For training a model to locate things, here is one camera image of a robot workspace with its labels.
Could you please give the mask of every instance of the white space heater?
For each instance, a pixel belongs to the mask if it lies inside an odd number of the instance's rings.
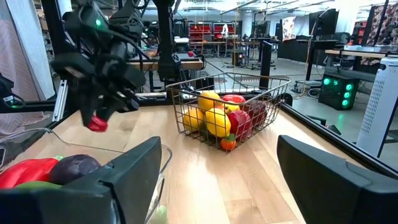
[[[356,145],[379,157],[398,99],[398,58],[381,59]]]

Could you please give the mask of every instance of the black monitor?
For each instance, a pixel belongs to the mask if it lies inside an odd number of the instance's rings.
[[[320,19],[318,19],[317,35],[332,35],[335,33],[337,17],[338,17],[338,12],[336,12],[336,9],[329,9],[327,11],[314,12],[314,13],[311,13],[309,16],[310,16],[310,18],[309,18],[310,19],[310,27],[309,27],[310,34],[312,31],[312,27],[314,26],[315,21],[318,18],[318,16],[320,16]]]

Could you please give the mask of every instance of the green led light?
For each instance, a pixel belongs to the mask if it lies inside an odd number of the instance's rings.
[[[352,90],[352,89],[353,89],[353,85],[352,84],[346,85],[346,90]]]
[[[330,78],[326,78],[323,80],[324,85],[329,85],[330,84]]]
[[[348,106],[348,100],[343,100],[343,102],[341,102],[341,105]]]
[[[95,20],[95,24],[96,24],[97,26],[100,26],[100,25],[101,25],[101,21],[100,21],[99,19],[96,19],[96,20]]]

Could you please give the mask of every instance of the computer tower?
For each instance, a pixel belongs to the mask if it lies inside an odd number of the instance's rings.
[[[235,50],[232,55],[232,64],[234,66],[243,65],[244,50]]]
[[[324,75],[319,94],[319,103],[336,110],[350,110],[354,106],[359,80],[338,74]]]

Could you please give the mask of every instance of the fruit basket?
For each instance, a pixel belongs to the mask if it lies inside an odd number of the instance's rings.
[[[275,121],[289,83],[289,78],[222,73],[166,88],[179,133],[232,151]]]
[[[60,139],[52,130],[37,128],[23,131],[0,139],[0,176],[13,165],[30,159],[44,159],[63,157],[67,159],[77,154],[88,155],[103,166],[122,153],[107,149],[69,144]],[[167,223],[167,198],[163,198],[162,190],[165,181],[165,169],[172,158],[172,151],[162,145],[162,158],[160,163],[159,178],[150,202],[145,223]]]

